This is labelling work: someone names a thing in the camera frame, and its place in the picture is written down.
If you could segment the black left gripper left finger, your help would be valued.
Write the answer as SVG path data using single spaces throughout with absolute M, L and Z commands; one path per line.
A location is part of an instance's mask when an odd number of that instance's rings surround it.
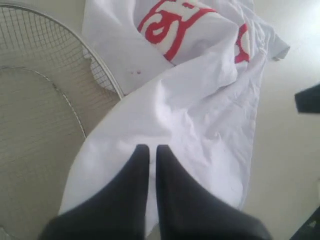
M 143 240 L 150 150 L 137 145 L 120 172 L 97 194 L 52 219 L 40 240 Z

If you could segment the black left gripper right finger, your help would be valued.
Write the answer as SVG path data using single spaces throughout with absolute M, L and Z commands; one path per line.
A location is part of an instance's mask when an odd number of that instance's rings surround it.
M 270 240 L 257 218 L 203 188 L 167 145 L 156 150 L 156 198 L 163 240 Z

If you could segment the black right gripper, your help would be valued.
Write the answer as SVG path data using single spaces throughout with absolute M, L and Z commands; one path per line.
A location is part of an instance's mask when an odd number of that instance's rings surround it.
M 314 211 L 290 240 L 320 240 L 320 207 Z

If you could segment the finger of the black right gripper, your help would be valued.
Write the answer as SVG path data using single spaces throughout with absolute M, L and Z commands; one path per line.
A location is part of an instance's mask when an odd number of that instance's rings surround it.
M 314 85 L 294 95 L 297 111 L 302 114 L 320 113 L 320 85 Z

